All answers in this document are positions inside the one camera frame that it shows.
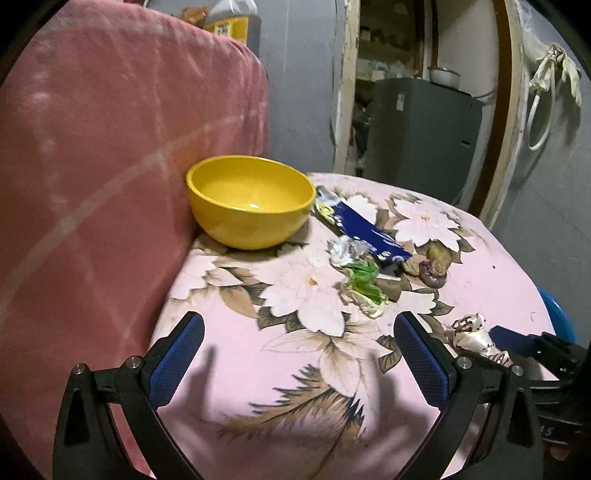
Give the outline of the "right hand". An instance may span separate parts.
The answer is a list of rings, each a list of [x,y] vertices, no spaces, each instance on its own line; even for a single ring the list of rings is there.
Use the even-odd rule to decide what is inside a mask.
[[[549,461],[558,461],[563,462],[565,461],[569,454],[571,453],[571,448],[564,445],[555,445],[545,442],[544,443],[544,459],[546,462]]]

